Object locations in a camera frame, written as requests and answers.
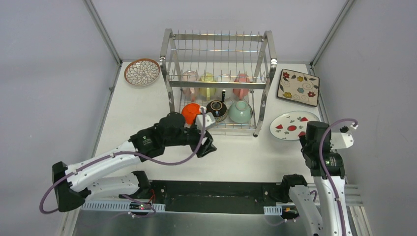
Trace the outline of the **orange plastic bowl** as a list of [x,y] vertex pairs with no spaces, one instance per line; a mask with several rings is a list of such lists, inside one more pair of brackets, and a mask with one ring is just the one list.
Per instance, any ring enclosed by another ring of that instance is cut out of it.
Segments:
[[196,116],[200,113],[200,105],[196,103],[190,103],[185,105],[181,111],[181,114],[185,118],[185,123],[188,125],[191,125],[194,122]]

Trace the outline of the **beige bowl dark rim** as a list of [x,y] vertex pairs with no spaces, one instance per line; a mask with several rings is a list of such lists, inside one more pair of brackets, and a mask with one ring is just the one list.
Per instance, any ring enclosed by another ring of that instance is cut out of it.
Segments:
[[220,122],[224,121],[228,116],[228,108],[220,100],[210,101],[206,105],[206,108],[207,108],[208,112],[213,114],[213,116],[215,118],[215,121],[217,123],[220,123]]

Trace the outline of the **mint green bowl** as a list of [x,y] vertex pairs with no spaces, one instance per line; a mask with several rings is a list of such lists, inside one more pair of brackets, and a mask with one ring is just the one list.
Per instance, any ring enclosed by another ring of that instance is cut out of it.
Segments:
[[253,117],[253,109],[246,101],[235,101],[228,108],[228,116],[235,123],[247,124]]

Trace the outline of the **square floral plate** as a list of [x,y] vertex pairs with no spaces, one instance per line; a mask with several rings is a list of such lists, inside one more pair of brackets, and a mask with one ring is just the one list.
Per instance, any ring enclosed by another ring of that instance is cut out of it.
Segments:
[[320,78],[282,69],[277,88],[277,98],[317,107],[320,94]]

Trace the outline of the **white ribbed mug black rim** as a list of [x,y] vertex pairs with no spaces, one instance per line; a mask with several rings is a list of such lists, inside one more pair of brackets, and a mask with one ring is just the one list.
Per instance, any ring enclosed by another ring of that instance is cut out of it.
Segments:
[[[230,75],[229,74],[221,74],[218,76],[218,82],[230,82]],[[233,88],[216,88],[215,97],[222,98],[223,91],[225,91],[224,101],[230,99],[233,95]]]

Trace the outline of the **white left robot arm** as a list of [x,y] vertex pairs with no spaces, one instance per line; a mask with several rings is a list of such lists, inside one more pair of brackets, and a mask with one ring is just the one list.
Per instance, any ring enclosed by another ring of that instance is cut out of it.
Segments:
[[[72,211],[93,198],[112,195],[146,198],[150,192],[150,182],[144,171],[133,171],[118,177],[109,175],[148,160],[159,165],[175,166],[194,156],[204,157],[217,150],[208,132],[214,125],[215,119],[210,112],[197,115],[190,127],[186,127],[182,114],[172,112],[97,157],[70,165],[62,161],[55,163],[52,173],[57,210]],[[173,146],[190,146],[192,153],[190,157],[177,162],[156,159],[163,155],[167,147]]]

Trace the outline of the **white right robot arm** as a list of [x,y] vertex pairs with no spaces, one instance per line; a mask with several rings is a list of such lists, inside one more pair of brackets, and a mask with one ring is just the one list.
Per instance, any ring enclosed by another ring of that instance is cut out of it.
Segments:
[[301,153],[310,169],[320,206],[316,207],[310,190],[301,175],[283,177],[279,188],[281,199],[295,204],[300,219],[309,236],[351,236],[345,200],[345,169],[340,154],[331,150],[331,130],[335,126],[350,122],[357,129],[356,119],[344,118],[327,124],[310,121],[306,132],[299,138]]

